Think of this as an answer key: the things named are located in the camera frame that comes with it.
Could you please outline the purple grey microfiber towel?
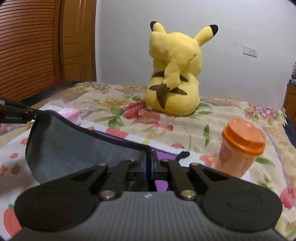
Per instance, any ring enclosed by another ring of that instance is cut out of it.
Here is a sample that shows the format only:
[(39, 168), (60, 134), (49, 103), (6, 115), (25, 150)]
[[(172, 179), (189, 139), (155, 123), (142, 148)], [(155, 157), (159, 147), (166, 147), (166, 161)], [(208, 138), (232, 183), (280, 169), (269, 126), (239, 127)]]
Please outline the purple grey microfiber towel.
[(43, 184), (75, 172), (106, 163), (115, 167), (120, 161), (138, 159), (144, 164), (157, 159), (180, 161), (190, 153), (172, 154), (148, 145), (127, 141), (80, 127), (53, 110), (39, 111), (31, 128), (25, 158), (35, 179)]

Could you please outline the floral bed blanket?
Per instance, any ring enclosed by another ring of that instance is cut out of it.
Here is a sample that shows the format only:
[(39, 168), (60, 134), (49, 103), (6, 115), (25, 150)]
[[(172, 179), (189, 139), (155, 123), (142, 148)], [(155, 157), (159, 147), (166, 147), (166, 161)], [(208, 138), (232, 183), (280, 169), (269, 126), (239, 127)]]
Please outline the floral bed blanket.
[(84, 82), (1, 104), (1, 240), (295, 240), (285, 115)]

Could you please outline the pink tissue box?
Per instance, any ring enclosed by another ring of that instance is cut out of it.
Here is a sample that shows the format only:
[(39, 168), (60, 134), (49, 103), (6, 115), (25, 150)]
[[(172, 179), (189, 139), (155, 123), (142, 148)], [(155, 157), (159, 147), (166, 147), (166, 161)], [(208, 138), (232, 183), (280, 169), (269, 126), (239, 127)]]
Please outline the pink tissue box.
[(40, 110), (53, 110), (66, 118), (68, 121), (80, 126), (81, 125), (81, 111), (79, 109), (67, 107), (66, 103), (59, 100), (54, 100), (46, 103)]

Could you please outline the wooden slatted wardrobe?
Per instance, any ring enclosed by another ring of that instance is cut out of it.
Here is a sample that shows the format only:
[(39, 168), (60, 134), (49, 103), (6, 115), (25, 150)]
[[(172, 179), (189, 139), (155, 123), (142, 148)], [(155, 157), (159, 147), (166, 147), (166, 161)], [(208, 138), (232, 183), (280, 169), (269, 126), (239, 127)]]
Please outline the wooden slatted wardrobe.
[(1, 96), (20, 101), (62, 82), (61, 1), (1, 1)]

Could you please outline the yellow Pikachu plush toy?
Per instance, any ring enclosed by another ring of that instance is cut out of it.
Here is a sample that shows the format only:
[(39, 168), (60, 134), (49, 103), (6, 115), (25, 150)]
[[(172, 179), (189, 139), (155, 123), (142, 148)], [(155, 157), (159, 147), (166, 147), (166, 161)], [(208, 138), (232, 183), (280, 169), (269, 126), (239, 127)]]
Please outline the yellow Pikachu plush toy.
[(145, 93), (148, 110), (174, 116), (192, 114), (200, 104), (198, 75), (203, 58), (201, 46), (218, 32), (217, 25), (204, 27), (195, 37), (166, 32), (156, 21), (150, 23), (149, 55), (153, 73)]

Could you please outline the orange plastic lidded cup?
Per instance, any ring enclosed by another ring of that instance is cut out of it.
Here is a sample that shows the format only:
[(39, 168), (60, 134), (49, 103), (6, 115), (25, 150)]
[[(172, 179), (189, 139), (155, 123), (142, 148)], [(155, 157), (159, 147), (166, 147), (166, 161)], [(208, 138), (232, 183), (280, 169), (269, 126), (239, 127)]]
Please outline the orange plastic lidded cup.
[(241, 178), (265, 149), (266, 135), (253, 124), (232, 119), (222, 131), (215, 170)]

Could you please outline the wooden door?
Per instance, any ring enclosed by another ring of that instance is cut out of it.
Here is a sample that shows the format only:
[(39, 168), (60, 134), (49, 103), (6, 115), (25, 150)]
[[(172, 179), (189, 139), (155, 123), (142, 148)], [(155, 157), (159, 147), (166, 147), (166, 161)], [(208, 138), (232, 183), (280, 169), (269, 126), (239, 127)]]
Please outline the wooden door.
[(96, 81), (96, 5), (97, 1), (62, 1), (61, 60), (68, 81)]

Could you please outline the wooden sideboard cabinet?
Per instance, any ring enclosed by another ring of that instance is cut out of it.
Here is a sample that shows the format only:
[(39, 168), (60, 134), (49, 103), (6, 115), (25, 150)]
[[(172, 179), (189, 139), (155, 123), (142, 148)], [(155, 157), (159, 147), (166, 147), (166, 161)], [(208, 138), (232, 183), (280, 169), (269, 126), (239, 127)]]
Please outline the wooden sideboard cabinet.
[(296, 92), (295, 86), (288, 83), (285, 93), (285, 99), (282, 106), (282, 111), (288, 116), (293, 123), (295, 123), (296, 117)]

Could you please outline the stack of folded fabrics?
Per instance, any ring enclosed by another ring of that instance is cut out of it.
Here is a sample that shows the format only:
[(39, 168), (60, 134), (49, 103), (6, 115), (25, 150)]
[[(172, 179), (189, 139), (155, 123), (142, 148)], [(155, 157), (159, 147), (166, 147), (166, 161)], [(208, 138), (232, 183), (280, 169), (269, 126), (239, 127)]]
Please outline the stack of folded fabrics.
[(292, 84), (296, 86), (296, 63), (293, 65), (292, 73), (291, 73), (291, 78), (289, 80), (289, 84)]

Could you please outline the white wall switch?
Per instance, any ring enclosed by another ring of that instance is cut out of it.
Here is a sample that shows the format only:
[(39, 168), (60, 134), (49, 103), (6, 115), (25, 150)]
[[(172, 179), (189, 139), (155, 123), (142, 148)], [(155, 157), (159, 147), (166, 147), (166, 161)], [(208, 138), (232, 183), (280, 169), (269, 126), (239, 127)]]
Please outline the white wall switch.
[(257, 50), (256, 49), (252, 49), (250, 47), (244, 46), (243, 47), (243, 54), (244, 55), (248, 55), (248, 56), (252, 56), (254, 58), (257, 57)]

